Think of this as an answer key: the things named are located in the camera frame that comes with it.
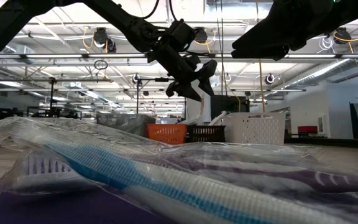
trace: metal rod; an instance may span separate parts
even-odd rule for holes
[[[112,89],[112,88],[105,88],[105,89],[55,89],[57,91],[111,91],[111,92],[125,92],[125,91],[137,91],[136,89]],[[166,89],[161,88],[161,89],[144,89],[144,91],[154,91],[154,92],[158,92],[158,91],[165,91]],[[0,88],[0,91],[49,91],[48,89],[17,89],[17,88]],[[214,89],[214,92],[220,92],[220,89]],[[251,92],[260,92],[260,89],[243,89],[243,88],[238,88],[238,89],[230,89],[230,91],[251,91]],[[264,92],[271,92],[271,91],[278,91],[278,92],[284,92],[284,93],[289,93],[289,92],[301,92],[301,91],[306,91],[306,90],[302,90],[302,89],[284,89],[284,90],[263,90]]]
[[[187,98],[185,98],[185,119],[186,119],[186,113],[187,113]]]
[[[139,83],[140,78],[136,81],[136,115],[139,114]]]
[[[154,81],[154,78],[143,78],[142,80],[146,80],[146,81]],[[48,79],[25,79],[25,80],[21,80],[21,79],[2,79],[0,80],[0,82],[50,82],[50,80]],[[97,79],[56,79],[56,82],[111,82],[111,80],[97,80]]]
[[[51,118],[53,116],[52,107],[53,107],[53,86],[55,85],[54,78],[50,81],[50,111],[49,111],[49,117]]]

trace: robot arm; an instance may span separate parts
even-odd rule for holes
[[[111,0],[8,0],[0,8],[0,51],[34,17],[55,6],[67,6],[82,2],[119,29],[139,52],[146,53],[148,61],[158,61],[175,81],[167,89],[167,95],[177,92],[180,96],[201,101],[190,83],[200,80],[200,88],[213,95],[209,77],[214,75],[217,63],[209,61],[195,72],[197,56],[181,57],[195,38],[195,31],[183,20],[175,21],[168,29],[155,27],[143,18],[132,16]]]
[[[358,0],[275,0],[268,16],[233,43],[232,56],[280,60],[356,19]]]

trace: table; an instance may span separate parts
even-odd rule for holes
[[[101,189],[0,195],[0,223],[171,223]]]

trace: white wall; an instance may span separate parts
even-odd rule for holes
[[[317,126],[319,116],[329,119],[328,97],[325,83],[307,87],[306,92],[294,92],[285,96],[283,101],[268,101],[266,112],[289,107],[291,110],[291,133],[298,133],[298,126]],[[262,106],[252,107],[250,112],[262,112]],[[329,123],[327,135],[330,137]]]
[[[358,77],[328,85],[331,137],[352,139],[350,103],[358,103]]]
[[[292,133],[298,132],[298,126],[317,126],[318,117],[326,115],[329,138],[352,139],[350,103],[358,103],[358,77],[341,83],[323,81],[306,92],[289,93],[283,101],[268,101],[266,112],[290,107]],[[262,106],[252,107],[251,112],[262,112]]]

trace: clear plastic bag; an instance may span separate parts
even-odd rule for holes
[[[178,223],[358,223],[358,174],[322,166],[305,147],[170,146],[61,118],[6,118],[8,138]]]

